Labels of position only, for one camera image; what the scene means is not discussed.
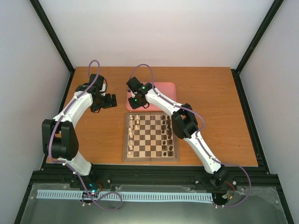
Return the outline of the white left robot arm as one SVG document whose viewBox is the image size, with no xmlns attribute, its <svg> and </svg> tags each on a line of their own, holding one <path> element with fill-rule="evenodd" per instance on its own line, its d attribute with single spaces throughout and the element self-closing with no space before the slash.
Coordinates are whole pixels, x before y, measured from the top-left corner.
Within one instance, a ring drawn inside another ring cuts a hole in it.
<svg viewBox="0 0 299 224">
<path fill-rule="evenodd" d="M 75 89 L 73 98 L 54 118 L 42 122 L 43 152 L 54 162 L 68 165 L 81 175 L 81 183 L 87 188 L 96 185 L 97 176 L 91 172 L 92 164 L 79 152 L 75 127 L 84 112 L 90 109 L 98 113 L 101 109 L 116 107 L 116 95 L 106 93 L 107 81 L 97 74 L 91 74 L 89 82 Z"/>
</svg>

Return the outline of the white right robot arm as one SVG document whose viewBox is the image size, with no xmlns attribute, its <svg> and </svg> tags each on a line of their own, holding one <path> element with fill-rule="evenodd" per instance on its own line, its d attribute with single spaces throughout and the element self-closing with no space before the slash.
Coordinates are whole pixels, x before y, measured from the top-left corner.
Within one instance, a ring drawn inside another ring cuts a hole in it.
<svg viewBox="0 0 299 224">
<path fill-rule="evenodd" d="M 142 84 L 136 77 L 130 78 L 127 86 L 131 92 L 128 102 L 133 109 L 152 104 L 170 116 L 173 133 L 189 144 L 199 157 L 205 171 L 211 175 L 209 179 L 211 186 L 215 189 L 220 188 L 228 178 L 228 171 L 205 143 L 195 117 L 197 113 L 192 107 L 171 100 L 152 83 Z"/>
</svg>

